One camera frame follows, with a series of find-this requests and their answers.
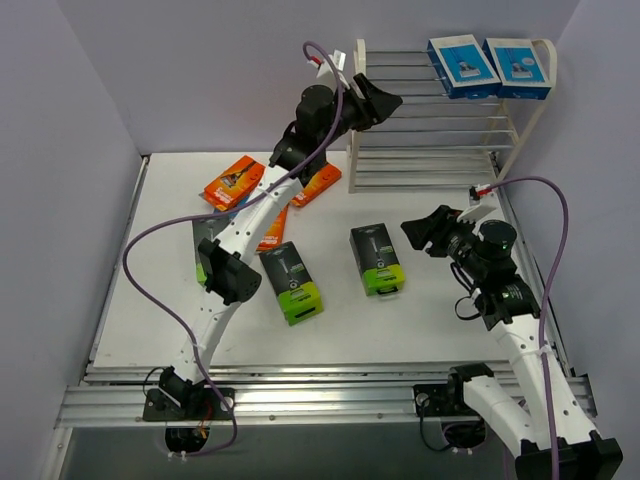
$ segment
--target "blue and white box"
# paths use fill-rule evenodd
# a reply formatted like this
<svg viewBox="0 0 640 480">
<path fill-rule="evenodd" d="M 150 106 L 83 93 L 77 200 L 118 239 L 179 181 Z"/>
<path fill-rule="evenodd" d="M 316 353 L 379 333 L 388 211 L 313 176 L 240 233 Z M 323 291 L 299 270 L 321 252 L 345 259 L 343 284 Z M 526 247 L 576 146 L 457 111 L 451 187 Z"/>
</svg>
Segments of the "blue and white box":
<svg viewBox="0 0 640 480">
<path fill-rule="evenodd" d="M 449 98 L 495 95 L 500 78 L 473 35 L 432 38 L 427 54 Z"/>
<path fill-rule="evenodd" d="M 482 49 L 502 80 L 500 98 L 544 100 L 551 82 L 540 64 L 531 40 L 524 38 L 487 38 Z"/>
</svg>

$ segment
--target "small box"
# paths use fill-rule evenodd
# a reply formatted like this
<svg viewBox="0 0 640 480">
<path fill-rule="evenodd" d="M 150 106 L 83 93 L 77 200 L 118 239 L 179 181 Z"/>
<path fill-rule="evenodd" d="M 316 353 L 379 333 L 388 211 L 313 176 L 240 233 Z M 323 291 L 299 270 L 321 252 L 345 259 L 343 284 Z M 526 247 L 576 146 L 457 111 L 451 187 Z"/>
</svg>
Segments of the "small box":
<svg viewBox="0 0 640 480">
<path fill-rule="evenodd" d="M 245 155 L 204 189 L 204 199 L 221 211 L 235 207 L 260 183 L 264 165 Z"/>
<path fill-rule="evenodd" d="M 313 176 L 313 178 L 311 178 L 311 181 L 306 187 L 304 187 L 302 192 L 291 200 L 291 203 L 296 207 L 304 207 L 327 188 L 340 180 L 341 177 L 342 172 L 338 167 L 331 165 L 330 163 L 325 164 L 325 166 L 322 167 L 318 173 Z"/>
<path fill-rule="evenodd" d="M 524 38 L 487 38 L 482 49 L 502 80 L 500 98 L 544 100 L 551 82 L 540 64 L 531 40 Z"/>
<path fill-rule="evenodd" d="M 267 230 L 267 233 L 264 234 L 262 241 L 258 245 L 259 252 L 277 247 L 282 243 L 282 238 L 284 237 L 284 224 L 287 222 L 288 210 L 289 205 L 282 209 L 273 224 L 269 227 L 269 230 Z"/>
<path fill-rule="evenodd" d="M 449 98 L 495 95 L 500 78 L 473 35 L 432 38 L 427 54 Z"/>
<path fill-rule="evenodd" d="M 320 292 L 293 242 L 261 253 L 260 261 L 289 325 L 323 311 Z"/>
<path fill-rule="evenodd" d="M 387 295 L 404 287 L 404 271 L 384 223 L 352 228 L 349 240 L 368 296 Z"/>
</svg>

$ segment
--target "wire rack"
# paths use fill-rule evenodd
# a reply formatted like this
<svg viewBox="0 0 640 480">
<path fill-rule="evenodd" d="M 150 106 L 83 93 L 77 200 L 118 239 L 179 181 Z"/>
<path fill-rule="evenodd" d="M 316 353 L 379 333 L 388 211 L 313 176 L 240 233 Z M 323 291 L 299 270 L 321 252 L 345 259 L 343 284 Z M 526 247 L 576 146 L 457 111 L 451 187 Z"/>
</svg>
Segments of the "wire rack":
<svg viewBox="0 0 640 480">
<path fill-rule="evenodd" d="M 545 39 L 533 44 L 546 51 L 552 88 L 545 100 L 451 100 L 425 50 L 367 51 L 357 40 L 356 73 L 404 103 L 384 124 L 351 134 L 349 192 L 466 188 L 504 178 L 555 90 L 555 47 Z"/>
</svg>

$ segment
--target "green packaging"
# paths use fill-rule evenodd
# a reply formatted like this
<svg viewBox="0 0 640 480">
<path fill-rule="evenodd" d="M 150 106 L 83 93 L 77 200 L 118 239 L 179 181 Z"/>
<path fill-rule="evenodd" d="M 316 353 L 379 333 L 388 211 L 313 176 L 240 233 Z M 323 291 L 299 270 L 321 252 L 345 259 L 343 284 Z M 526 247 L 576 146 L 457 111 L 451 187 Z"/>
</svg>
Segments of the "green packaging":
<svg viewBox="0 0 640 480">
<path fill-rule="evenodd" d="M 260 254 L 269 282 L 289 325 L 323 311 L 322 297 L 293 242 Z"/>
<path fill-rule="evenodd" d="M 384 223 L 352 228 L 349 241 L 368 296 L 388 295 L 404 287 L 404 271 Z"/>
</svg>

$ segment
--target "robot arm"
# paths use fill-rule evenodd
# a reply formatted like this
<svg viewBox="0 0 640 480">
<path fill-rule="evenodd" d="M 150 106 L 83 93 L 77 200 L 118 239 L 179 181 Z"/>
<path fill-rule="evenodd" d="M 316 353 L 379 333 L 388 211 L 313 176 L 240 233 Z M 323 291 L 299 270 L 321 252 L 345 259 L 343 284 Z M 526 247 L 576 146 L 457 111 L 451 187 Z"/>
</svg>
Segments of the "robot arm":
<svg viewBox="0 0 640 480">
<path fill-rule="evenodd" d="M 332 56 L 339 67 L 343 56 L 340 52 Z M 302 93 L 296 119 L 276 145 L 260 184 L 249 197 L 249 206 L 240 211 L 213 242 L 204 239 L 198 246 L 206 274 L 206 293 L 203 293 L 200 318 L 193 328 L 197 342 L 193 345 L 188 339 L 173 365 L 162 371 L 159 393 L 158 390 L 150 392 L 154 398 L 150 398 L 149 403 L 154 408 L 170 408 L 175 416 L 184 419 L 199 418 L 197 412 L 201 411 L 209 393 L 196 363 L 194 347 L 201 363 L 210 365 L 231 317 L 260 286 L 260 274 L 249 266 L 259 242 L 280 211 L 326 163 L 325 151 L 310 163 L 306 159 L 325 141 L 336 116 L 337 94 L 332 89 L 336 87 L 335 77 L 329 78 L 327 70 L 326 62 L 318 65 L 320 83 Z M 341 83 L 346 84 L 341 74 L 339 77 Z M 384 122 L 402 104 L 400 97 L 378 89 L 362 74 L 353 80 L 352 85 L 346 84 L 343 88 L 343 108 L 329 143 L 349 130 L 363 131 Z"/>
<path fill-rule="evenodd" d="M 511 248 L 516 232 L 498 220 L 476 222 L 498 206 L 486 186 L 470 190 L 465 211 L 441 205 L 430 216 L 401 226 L 412 247 L 432 257 L 450 257 L 472 280 L 471 298 L 491 336 L 508 358 L 527 404 L 518 405 L 484 364 L 455 367 L 449 376 L 449 401 L 476 411 L 516 459 L 520 480 L 551 478 L 551 439 L 541 354 L 552 353 L 548 341 L 540 348 L 540 308 L 516 273 Z M 613 477 L 622 453 L 615 439 L 602 439 L 575 399 L 560 365 L 550 354 L 550 388 L 562 479 Z"/>
</svg>

